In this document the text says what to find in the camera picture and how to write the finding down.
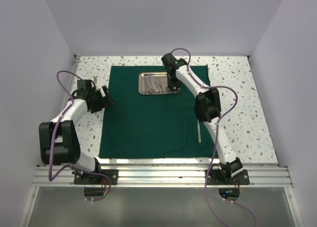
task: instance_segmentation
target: silver tray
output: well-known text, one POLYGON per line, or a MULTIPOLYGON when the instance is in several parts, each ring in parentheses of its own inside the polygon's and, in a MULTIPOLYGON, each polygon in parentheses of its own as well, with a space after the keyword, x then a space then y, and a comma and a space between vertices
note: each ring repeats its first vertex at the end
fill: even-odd
POLYGON ((180 88, 170 89, 167 86, 166 72, 143 72, 139 75, 139 93, 143 95, 174 94, 180 88))

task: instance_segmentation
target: black base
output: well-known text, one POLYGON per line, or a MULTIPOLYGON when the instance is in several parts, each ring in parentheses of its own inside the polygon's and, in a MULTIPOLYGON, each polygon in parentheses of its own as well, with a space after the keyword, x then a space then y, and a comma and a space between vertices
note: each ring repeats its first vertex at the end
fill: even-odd
POLYGON ((223 179, 218 169, 212 169, 209 172, 209 176, 210 178, 207 180, 207 185, 235 185, 238 181, 240 181, 240 186, 250 184, 248 171, 245 169, 228 181, 223 179))
MULTIPOLYGON (((117 185, 118 182, 118 170, 116 169, 104 169, 101 170, 101 173, 108 176, 111 180, 111 185, 117 185)), ((75 185, 101 185, 102 179, 99 179, 98 176, 89 176, 82 175, 78 177, 75 175, 74 184, 75 185)))

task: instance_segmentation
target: gray wall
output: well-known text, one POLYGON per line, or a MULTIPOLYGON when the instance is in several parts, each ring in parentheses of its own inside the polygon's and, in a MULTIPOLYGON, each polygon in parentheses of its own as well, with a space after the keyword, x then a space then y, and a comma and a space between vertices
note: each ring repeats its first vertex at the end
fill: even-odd
POLYGON ((308 227, 317 223, 317 0, 284 0, 251 69, 274 148, 308 227))
POLYGON ((282 0, 46 0, 73 54, 250 55, 282 0))
POLYGON ((38 125, 61 108, 55 74, 72 54, 45 0, 0 0, 0 22, 0 226, 15 227, 39 161, 38 125))

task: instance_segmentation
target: speckled table surface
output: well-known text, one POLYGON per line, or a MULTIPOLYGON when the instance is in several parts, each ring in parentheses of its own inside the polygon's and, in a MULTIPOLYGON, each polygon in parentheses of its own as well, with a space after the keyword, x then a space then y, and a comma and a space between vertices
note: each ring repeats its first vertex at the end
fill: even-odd
MULTIPOLYGON (((82 56, 76 74, 94 80, 98 86, 109 83, 110 70, 116 66, 161 66, 160 56, 82 56)), ((220 122, 242 163, 277 164, 277 158, 268 132, 260 99, 253 80, 247 57, 244 56, 193 56, 191 65, 208 65, 211 85, 226 85, 235 89, 239 100, 236 108, 220 122)), ((76 79, 72 91, 76 89, 76 79)), ((221 108, 226 111, 234 102, 234 95, 219 89, 221 108)), ((76 131, 82 151, 92 157, 99 154, 104 111, 86 113, 76 131)), ((194 163, 208 162, 195 158, 194 163)), ((140 160, 123 163, 142 163, 140 160)))

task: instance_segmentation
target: black mounting plate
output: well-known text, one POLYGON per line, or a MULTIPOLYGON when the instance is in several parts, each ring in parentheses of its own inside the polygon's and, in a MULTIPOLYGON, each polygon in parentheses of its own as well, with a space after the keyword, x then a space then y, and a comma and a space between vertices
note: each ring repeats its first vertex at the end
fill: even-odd
MULTIPOLYGON (((101 173, 108 176, 111 180, 111 185, 117 185, 118 182, 118 170, 117 169, 102 169, 101 173)), ((75 185, 101 185, 101 180, 100 182, 91 182, 90 180, 87 180, 86 176, 82 177, 77 177, 75 175, 74 179, 74 184, 75 185)))
POLYGON ((250 184, 248 171, 245 169, 238 175, 234 176, 232 180, 228 182, 226 182, 224 179, 221 178, 221 173, 219 169, 212 169, 209 172, 209 177, 207 180, 207 185, 235 185, 239 180, 240 180, 240 186, 250 184))

